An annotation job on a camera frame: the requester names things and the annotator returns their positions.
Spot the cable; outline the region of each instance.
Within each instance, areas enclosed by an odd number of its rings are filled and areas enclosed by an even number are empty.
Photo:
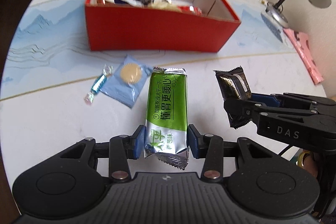
[[[282,156],[286,151],[288,151],[292,147],[293,145],[287,145],[278,155]]]

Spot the pink package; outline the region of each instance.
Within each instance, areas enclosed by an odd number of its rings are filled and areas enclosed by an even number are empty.
[[[324,79],[315,64],[313,57],[310,54],[308,35],[303,32],[294,31],[292,29],[283,29],[283,31],[291,40],[294,48],[301,56],[301,59],[305,64],[314,84],[317,85],[318,83],[321,83]]]

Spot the green snack package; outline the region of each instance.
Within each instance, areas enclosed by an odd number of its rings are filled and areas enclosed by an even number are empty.
[[[187,83],[184,69],[154,67],[150,79],[144,154],[184,169],[188,164]]]

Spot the red cardboard box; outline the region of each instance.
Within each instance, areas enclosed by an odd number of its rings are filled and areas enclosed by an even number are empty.
[[[218,52],[241,23],[226,0],[172,1],[198,7],[202,15],[86,0],[90,49]]]

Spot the round cookie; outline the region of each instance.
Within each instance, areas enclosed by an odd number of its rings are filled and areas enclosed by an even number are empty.
[[[135,63],[128,63],[120,70],[120,77],[127,84],[138,83],[141,79],[141,76],[141,68]]]

